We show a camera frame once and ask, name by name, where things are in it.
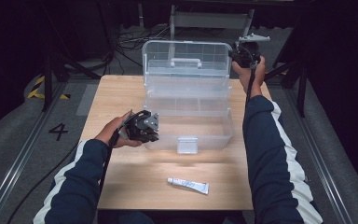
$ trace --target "wooden table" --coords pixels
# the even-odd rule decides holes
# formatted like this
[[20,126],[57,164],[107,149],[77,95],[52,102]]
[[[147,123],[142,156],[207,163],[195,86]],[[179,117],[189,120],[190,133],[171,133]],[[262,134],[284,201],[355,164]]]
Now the wooden table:
[[[176,150],[144,146],[113,149],[99,209],[249,210],[253,209],[242,138],[245,93],[237,79],[230,80],[229,97],[234,135],[222,150],[179,155]],[[263,85],[264,95],[269,91]],[[104,124],[129,110],[143,109],[142,76],[104,76],[95,94],[81,140],[94,138]],[[208,195],[167,183],[177,177],[210,184]]]

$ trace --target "white stripe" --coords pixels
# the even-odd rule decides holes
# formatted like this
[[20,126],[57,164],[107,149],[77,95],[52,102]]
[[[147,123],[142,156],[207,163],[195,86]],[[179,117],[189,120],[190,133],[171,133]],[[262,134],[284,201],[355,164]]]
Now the white stripe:
[[80,159],[80,157],[83,155],[83,147],[86,144],[87,141],[81,142],[76,150],[76,156],[75,159],[69,163],[68,165],[61,168],[61,170],[54,176],[54,181],[56,185],[51,190],[51,192],[48,194],[48,197],[46,197],[44,201],[43,207],[39,210],[39,212],[34,217],[34,223],[35,224],[44,224],[45,223],[45,217],[48,211],[51,209],[51,200],[52,198],[60,192],[61,186],[63,182],[66,180],[65,172],[73,169]]
[[310,204],[310,202],[313,201],[313,197],[310,192],[310,187],[304,182],[304,170],[296,161],[297,151],[292,147],[292,143],[289,137],[286,135],[286,132],[278,121],[282,111],[275,102],[272,103],[274,105],[274,110],[271,112],[271,114],[279,130],[281,139],[285,143],[284,149],[286,151],[286,161],[288,172],[290,173],[290,182],[295,186],[295,188],[292,190],[292,195],[298,200],[298,207],[296,210],[304,219],[304,223],[322,223],[323,220],[321,215],[316,211],[312,204]]

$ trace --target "clear plastic storage box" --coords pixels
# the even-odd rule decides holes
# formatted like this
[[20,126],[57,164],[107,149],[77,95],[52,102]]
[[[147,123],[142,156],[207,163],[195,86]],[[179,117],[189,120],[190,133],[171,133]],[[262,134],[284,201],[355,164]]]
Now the clear plastic storage box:
[[159,115],[159,140],[147,143],[148,148],[197,153],[226,146],[234,132],[228,101],[230,49],[212,42],[144,44],[144,108]]

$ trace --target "striped sleeve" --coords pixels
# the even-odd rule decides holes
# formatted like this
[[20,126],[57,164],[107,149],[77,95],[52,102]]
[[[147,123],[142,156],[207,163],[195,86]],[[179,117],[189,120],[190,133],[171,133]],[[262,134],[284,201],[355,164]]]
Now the striped sleeve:
[[242,128],[256,223],[322,223],[278,105],[253,97]]
[[73,161],[54,176],[53,188],[34,223],[92,223],[106,156],[107,145],[102,141],[81,142]]

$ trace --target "white tube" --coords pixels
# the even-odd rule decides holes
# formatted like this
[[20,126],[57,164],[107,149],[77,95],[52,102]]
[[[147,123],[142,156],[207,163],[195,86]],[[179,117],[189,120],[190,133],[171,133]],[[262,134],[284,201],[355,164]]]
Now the white tube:
[[193,182],[193,181],[179,179],[179,178],[168,178],[168,183],[194,189],[203,194],[208,194],[209,192],[209,184],[207,183],[198,183],[198,182]]

